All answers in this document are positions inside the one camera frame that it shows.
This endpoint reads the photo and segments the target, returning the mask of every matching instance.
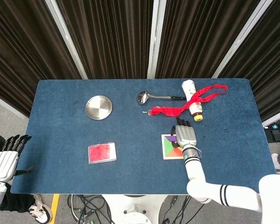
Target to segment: metal ladle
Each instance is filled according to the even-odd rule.
[[[158,98],[158,99],[171,99],[171,100],[187,100],[185,97],[158,97],[149,95],[146,91],[139,93],[137,96],[137,102],[139,105],[145,104],[148,98]]]

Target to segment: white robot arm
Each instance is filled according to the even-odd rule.
[[[33,166],[28,170],[16,171],[19,156],[26,142],[31,139],[31,136],[28,135],[21,136],[19,139],[18,137],[19,135],[16,135],[7,139],[2,147],[2,152],[0,152],[0,206],[7,190],[5,184],[10,181],[14,175],[29,173],[35,168]]]
[[[202,152],[196,147],[195,133],[189,122],[177,118],[176,137],[182,147],[189,183],[187,192],[200,203],[211,200],[231,207],[262,212],[262,224],[280,224],[280,175],[267,175],[259,181],[260,194],[231,185],[211,184],[205,180]]]

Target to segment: yellow bottle cap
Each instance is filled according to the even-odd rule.
[[[201,121],[201,120],[203,120],[203,116],[201,114],[200,115],[196,115],[194,117],[194,121]]]

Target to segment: blue tablecloth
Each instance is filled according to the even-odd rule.
[[[42,80],[39,82],[18,169],[36,165],[14,178],[13,193],[186,194],[183,160],[163,160],[161,135],[175,118],[148,116],[155,105],[181,106],[185,101],[150,98],[138,105],[141,91],[184,96],[185,79]],[[226,94],[203,104],[203,121],[188,111],[180,116],[194,127],[202,165],[210,183],[241,185],[258,191],[261,177],[274,174],[268,143],[246,79],[194,79],[199,90],[228,86]],[[86,102],[104,95],[113,102],[111,115],[92,120]],[[88,164],[87,147],[115,142],[117,160]]]

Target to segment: yellow floor marking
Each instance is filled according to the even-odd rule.
[[[51,222],[49,222],[49,224],[54,224],[54,222],[55,222],[58,201],[59,201],[59,194],[54,194],[53,201],[52,201],[52,206],[51,206],[51,210],[52,210],[52,213],[53,213],[53,218],[52,218]]]

